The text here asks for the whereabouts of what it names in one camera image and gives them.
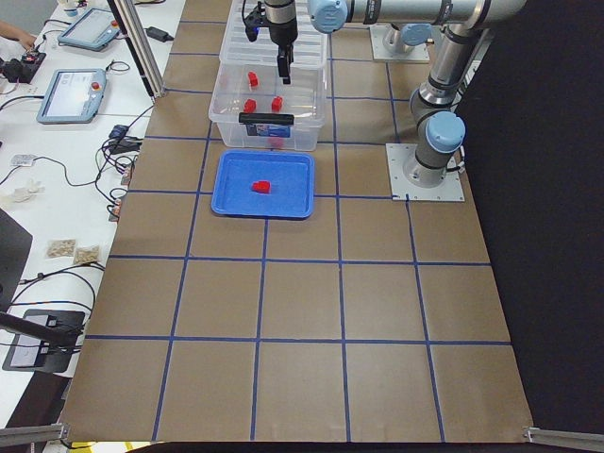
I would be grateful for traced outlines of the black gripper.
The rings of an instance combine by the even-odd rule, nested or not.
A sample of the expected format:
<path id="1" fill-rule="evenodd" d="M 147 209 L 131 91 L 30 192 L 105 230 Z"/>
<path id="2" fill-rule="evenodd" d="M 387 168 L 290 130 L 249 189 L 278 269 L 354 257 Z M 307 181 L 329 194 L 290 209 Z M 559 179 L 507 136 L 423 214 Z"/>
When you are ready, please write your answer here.
<path id="1" fill-rule="evenodd" d="M 270 38 L 284 57 L 277 62 L 278 74 L 284 85 L 290 85 L 290 64 L 294 61 L 294 42 L 297 39 L 295 1 L 265 0 L 264 5 Z"/>

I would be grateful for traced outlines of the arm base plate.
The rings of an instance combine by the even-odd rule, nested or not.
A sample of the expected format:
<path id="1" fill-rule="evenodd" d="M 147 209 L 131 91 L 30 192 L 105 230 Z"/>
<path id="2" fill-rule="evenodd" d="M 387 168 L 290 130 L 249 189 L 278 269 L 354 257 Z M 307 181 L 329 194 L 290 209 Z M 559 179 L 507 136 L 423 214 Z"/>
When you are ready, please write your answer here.
<path id="1" fill-rule="evenodd" d="M 371 25 L 373 59 L 403 63 L 428 63 L 427 42 L 432 36 L 428 24 Z"/>
<path id="2" fill-rule="evenodd" d="M 391 198 L 410 202 L 465 201 L 459 165 L 450 156 L 446 167 L 428 169 L 416 158 L 415 143 L 387 143 Z"/>

